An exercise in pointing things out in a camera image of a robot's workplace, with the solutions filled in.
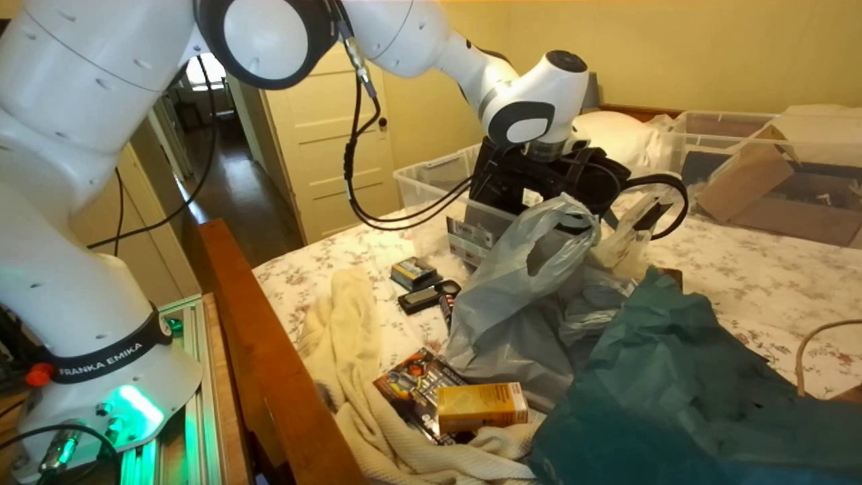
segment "white door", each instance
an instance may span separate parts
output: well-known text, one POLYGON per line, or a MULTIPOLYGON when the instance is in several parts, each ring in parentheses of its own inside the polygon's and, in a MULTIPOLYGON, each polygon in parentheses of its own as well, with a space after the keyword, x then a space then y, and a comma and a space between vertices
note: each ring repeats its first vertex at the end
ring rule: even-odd
MULTIPOLYGON (((358 219, 347 204, 343 173, 355 106, 355 72, 344 50, 335 46, 298 87, 266 91, 266 106, 304 240, 313 243, 355 226, 358 219)), ((367 119, 373 119, 370 98, 363 98, 362 123, 367 119)), ((358 141, 352 169, 355 193, 370 213, 391 213, 399 208, 391 173, 391 135, 386 112, 381 112, 381 123, 358 141)))

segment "wooden floor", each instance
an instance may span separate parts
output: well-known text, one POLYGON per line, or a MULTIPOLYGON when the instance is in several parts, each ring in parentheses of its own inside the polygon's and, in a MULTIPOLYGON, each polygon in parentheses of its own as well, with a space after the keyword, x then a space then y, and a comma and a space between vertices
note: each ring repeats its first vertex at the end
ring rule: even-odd
MULTIPOLYGON (((189 131, 185 146, 193 165, 193 181, 185 184, 191 192, 210 160, 212 130, 202 127, 189 131)), ((226 220, 250 266, 304 246, 290 204, 250 160, 234 115, 219 119, 216 162, 189 209, 184 231, 185 248, 191 246, 189 238, 193 238, 193 226, 210 219, 226 220)))

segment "dark green fabric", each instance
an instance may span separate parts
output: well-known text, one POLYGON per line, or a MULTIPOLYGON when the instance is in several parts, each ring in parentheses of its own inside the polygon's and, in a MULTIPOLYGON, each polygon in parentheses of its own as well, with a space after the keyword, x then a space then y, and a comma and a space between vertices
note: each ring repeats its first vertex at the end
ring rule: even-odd
POLYGON ((542 483, 862 483, 862 406, 801 398, 649 271, 542 422, 542 483))

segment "white plastic bag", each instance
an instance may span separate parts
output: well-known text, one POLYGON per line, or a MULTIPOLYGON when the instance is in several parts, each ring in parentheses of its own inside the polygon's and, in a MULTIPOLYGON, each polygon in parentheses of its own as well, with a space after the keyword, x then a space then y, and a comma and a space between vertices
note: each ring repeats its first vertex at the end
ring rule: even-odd
POLYGON ((595 240, 597 219, 569 193, 519 213, 457 293, 444 360, 468 380, 517 380, 553 409, 626 298, 589 255, 595 240))

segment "plastic bag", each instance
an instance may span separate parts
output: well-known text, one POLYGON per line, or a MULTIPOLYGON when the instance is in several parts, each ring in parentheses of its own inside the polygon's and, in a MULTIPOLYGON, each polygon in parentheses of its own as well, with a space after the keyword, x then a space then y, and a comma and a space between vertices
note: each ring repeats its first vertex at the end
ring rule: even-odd
POLYGON ((548 416, 540 483, 862 483, 862 406, 797 397, 649 271, 548 416))
POLYGON ((444 360, 468 380, 514 380, 549 409, 626 298, 589 255, 595 240, 597 219, 569 193, 517 216, 457 293, 444 360))

